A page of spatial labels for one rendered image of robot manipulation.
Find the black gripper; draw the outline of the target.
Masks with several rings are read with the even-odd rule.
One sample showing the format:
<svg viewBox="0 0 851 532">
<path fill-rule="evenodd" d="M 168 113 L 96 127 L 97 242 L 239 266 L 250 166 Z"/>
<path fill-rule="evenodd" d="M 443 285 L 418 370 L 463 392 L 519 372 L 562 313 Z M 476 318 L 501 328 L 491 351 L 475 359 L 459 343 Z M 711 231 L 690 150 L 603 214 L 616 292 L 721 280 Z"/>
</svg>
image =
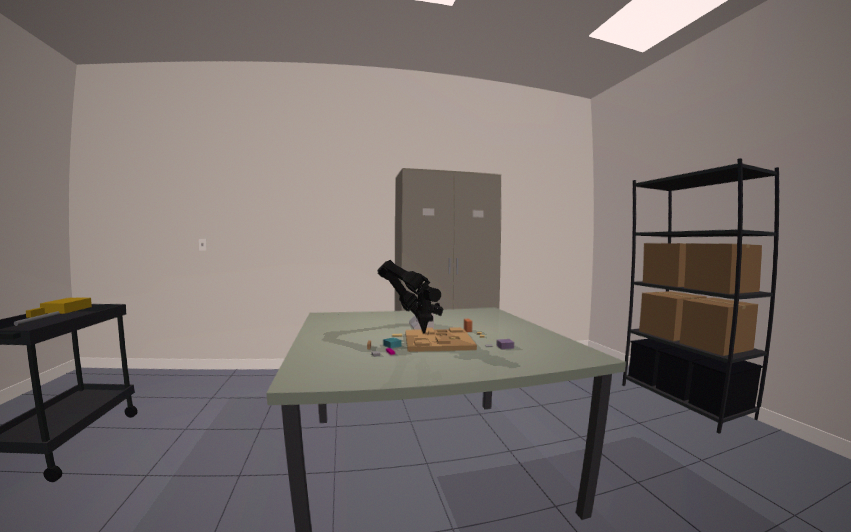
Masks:
<svg viewBox="0 0 851 532">
<path fill-rule="evenodd" d="M 416 315 L 419 314 L 417 319 L 422 332 L 425 333 L 428 322 L 433 322 L 433 316 L 429 314 L 429 305 L 431 304 L 431 301 L 418 299 L 417 303 L 418 308 L 416 309 Z"/>
</svg>

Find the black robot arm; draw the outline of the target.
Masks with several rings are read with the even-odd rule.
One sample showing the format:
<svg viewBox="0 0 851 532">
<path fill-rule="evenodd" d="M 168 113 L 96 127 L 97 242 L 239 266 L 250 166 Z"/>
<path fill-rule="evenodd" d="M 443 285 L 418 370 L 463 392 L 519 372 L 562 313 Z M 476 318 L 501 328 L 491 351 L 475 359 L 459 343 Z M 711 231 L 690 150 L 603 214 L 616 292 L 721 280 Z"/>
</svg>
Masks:
<svg viewBox="0 0 851 532">
<path fill-rule="evenodd" d="M 401 267 L 395 265 L 391 260 L 385 261 L 377 270 L 377 272 L 380 277 L 388 280 L 391 283 L 391 285 L 400 295 L 399 300 L 401 302 L 402 307 L 408 312 L 411 311 L 416 318 L 419 315 L 416 315 L 416 309 L 418 308 L 418 299 L 437 302 L 441 298 L 440 290 L 430 287 L 430 281 L 428 281 L 425 276 L 414 271 L 408 272 L 402 269 Z M 415 294 L 407 291 L 398 278 L 404 281 L 406 287 L 415 294 L 417 294 L 418 298 Z M 423 280 L 425 281 L 424 283 Z M 429 305 L 429 314 L 432 315 L 432 313 L 438 316 L 442 316 L 443 308 L 440 307 L 439 303 L 436 303 L 435 305 Z"/>
</svg>

